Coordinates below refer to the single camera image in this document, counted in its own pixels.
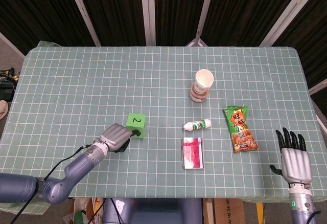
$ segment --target small bottle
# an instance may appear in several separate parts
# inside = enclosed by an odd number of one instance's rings
[[[183,129],[187,131],[193,131],[197,129],[210,128],[210,127],[211,127],[211,121],[209,119],[202,119],[199,121],[185,123]]]

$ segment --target floor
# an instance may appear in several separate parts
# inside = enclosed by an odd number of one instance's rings
[[[16,73],[21,70],[22,58],[18,56],[4,41],[0,39],[0,70],[9,69],[14,67]],[[0,120],[0,136],[2,135],[6,118]],[[42,216],[36,215],[22,215],[17,224],[34,223],[34,224],[59,224],[64,223],[62,217],[66,215],[69,206],[69,201],[65,201],[59,205],[52,205]],[[322,214],[317,216],[319,223],[326,223],[325,217],[327,216],[327,201],[316,203],[316,209],[321,210]],[[292,223],[291,213],[285,211],[289,209],[288,203],[268,203],[265,208],[265,221],[266,224],[280,224]],[[256,205],[252,203],[244,203],[244,211],[246,223],[258,223],[258,216],[256,213]],[[13,214],[0,211],[0,224],[10,223]]]

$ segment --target green grid tablecloth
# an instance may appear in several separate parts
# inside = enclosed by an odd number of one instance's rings
[[[215,78],[201,104],[188,96],[199,69]],[[249,106],[260,150],[233,154],[227,105]],[[327,199],[327,151],[292,48],[37,47],[25,58],[2,136],[1,172],[45,176],[129,113],[147,115],[146,138],[110,153],[71,196],[286,201],[287,183],[269,169],[281,167],[274,130],[286,127],[306,138],[314,200]],[[212,128],[182,131],[199,118]],[[183,137],[203,138],[204,169],[183,170]],[[53,177],[64,177],[67,163]]]

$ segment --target chip bag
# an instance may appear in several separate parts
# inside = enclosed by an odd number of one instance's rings
[[[245,123],[247,108],[247,106],[234,105],[224,108],[234,153],[259,149],[251,130]]]

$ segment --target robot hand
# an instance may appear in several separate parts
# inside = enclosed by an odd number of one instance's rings
[[[282,153],[282,169],[276,169],[274,165],[269,165],[269,167],[272,172],[281,175],[288,182],[289,186],[291,184],[303,184],[306,189],[309,189],[312,174],[305,140],[299,134],[298,141],[295,133],[292,131],[288,133],[285,128],[283,128],[283,132],[285,139],[281,132],[276,130],[279,148]]]

